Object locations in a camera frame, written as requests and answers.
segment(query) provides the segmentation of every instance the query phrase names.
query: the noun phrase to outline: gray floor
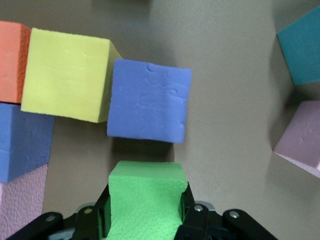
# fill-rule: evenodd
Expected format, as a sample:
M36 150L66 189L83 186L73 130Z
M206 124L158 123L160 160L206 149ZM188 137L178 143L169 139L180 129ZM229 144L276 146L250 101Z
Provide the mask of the gray floor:
M124 58L193 73L184 144L112 139L105 124L57 117L43 210L67 217L95 201L119 160L175 160L218 213L245 210L280 240L320 239L320 179L272 152L298 103L320 98L319 84L293 86L276 31L319 3L1 0L0 20L108 38Z

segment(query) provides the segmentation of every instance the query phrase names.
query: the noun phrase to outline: textured foam surface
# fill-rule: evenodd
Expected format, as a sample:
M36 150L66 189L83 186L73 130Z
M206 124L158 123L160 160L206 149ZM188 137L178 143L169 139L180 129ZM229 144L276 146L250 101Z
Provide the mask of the textured foam surface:
M54 118L0 102L0 183L49 162Z
M182 143L191 70L117 59L107 135Z
M109 176L111 229L107 240L172 240L182 224L188 185L176 162L120 161Z
M108 39L33 28L21 110L107 121L115 58Z
M320 6L277 36L294 84L320 80Z
M300 104L274 152L320 178L320 101Z
M0 21L0 102L21 103L31 29Z
M0 183L0 240L13 235L41 215L48 165Z

